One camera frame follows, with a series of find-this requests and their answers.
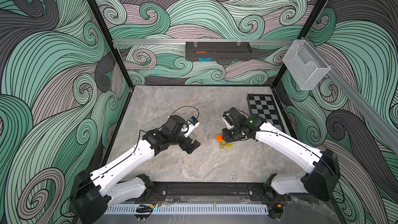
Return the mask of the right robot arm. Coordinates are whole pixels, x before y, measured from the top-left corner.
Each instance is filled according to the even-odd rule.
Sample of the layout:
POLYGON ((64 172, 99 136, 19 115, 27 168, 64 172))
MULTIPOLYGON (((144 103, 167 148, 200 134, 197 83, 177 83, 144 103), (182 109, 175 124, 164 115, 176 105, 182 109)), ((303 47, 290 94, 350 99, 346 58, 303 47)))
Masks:
POLYGON ((330 201, 341 178, 337 154, 306 145, 277 129, 257 114, 244 116, 231 108, 223 113, 226 128, 222 138, 227 143, 253 139, 266 144, 295 162, 302 171, 275 175, 271 188, 279 195, 310 194, 321 201, 330 201))

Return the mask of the orange 2x4 brick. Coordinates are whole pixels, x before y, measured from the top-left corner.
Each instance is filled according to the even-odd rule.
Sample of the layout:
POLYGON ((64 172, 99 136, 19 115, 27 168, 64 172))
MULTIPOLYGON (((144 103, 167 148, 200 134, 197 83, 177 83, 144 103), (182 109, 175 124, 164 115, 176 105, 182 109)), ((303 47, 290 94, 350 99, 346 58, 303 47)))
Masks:
POLYGON ((217 140, 217 142, 222 142, 223 141, 223 136, 222 135, 216 136, 216 140, 217 140))

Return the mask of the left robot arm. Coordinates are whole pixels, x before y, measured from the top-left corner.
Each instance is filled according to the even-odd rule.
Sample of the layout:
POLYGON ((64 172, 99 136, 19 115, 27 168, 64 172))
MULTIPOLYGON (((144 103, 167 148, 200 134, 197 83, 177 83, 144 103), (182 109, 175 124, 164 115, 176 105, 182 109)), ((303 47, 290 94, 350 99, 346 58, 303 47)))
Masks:
POLYGON ((130 181, 122 182, 122 179, 172 145, 191 154, 201 145, 189 137, 199 124, 196 117, 184 120, 172 115, 160 128, 146 131, 134 147, 114 161, 92 172, 82 171, 76 175, 70 200, 77 217, 83 224, 93 224, 114 205, 151 196, 153 182, 145 174, 130 181))

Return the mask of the large lime 2x4 brick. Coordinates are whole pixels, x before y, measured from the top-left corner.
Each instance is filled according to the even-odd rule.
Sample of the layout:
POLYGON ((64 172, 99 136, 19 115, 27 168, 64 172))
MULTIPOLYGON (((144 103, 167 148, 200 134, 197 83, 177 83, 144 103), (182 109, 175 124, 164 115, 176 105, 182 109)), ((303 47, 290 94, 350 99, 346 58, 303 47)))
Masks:
POLYGON ((233 143, 226 143, 225 141, 219 142, 220 149, 231 148, 233 143))

